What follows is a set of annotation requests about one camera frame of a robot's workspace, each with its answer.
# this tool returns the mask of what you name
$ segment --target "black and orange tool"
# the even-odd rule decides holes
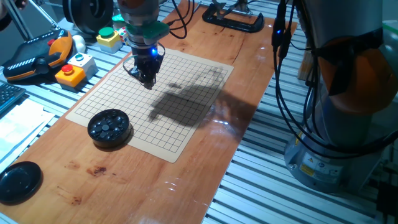
[[[47,74],[65,65],[72,55],[73,40],[69,31],[51,31],[21,44],[14,56],[3,64],[3,74],[9,81]]]

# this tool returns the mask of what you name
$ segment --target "grid lines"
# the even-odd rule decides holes
[[[132,68],[134,59],[125,66]],[[152,90],[119,66],[74,112],[91,119],[100,111],[119,109],[129,116],[133,138],[176,153],[185,147],[190,131],[196,129],[230,73],[228,68],[165,54]]]

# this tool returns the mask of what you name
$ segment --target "wooden board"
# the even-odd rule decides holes
[[[183,2],[181,10],[186,8]],[[42,168],[40,190],[20,205],[0,205],[0,211],[20,224],[200,223],[274,73],[273,19],[262,31],[245,34],[203,22],[204,11],[197,10],[186,39],[168,35],[161,42],[234,70],[176,163],[131,146],[100,151],[86,128],[64,115],[17,160]],[[173,12],[166,21],[175,18]]]

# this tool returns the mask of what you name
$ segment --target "warning label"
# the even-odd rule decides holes
[[[312,177],[314,170],[309,168],[307,165],[305,164],[301,164],[300,166],[300,170],[303,171],[304,173],[306,173],[307,175],[310,175]]]
[[[335,166],[321,161],[316,157],[305,153],[300,170],[305,174],[328,183],[336,183],[342,170],[342,166]]]

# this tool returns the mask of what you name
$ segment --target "black lid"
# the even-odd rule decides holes
[[[24,202],[36,193],[42,181],[42,171],[34,162],[18,162],[9,166],[0,174],[0,202]]]

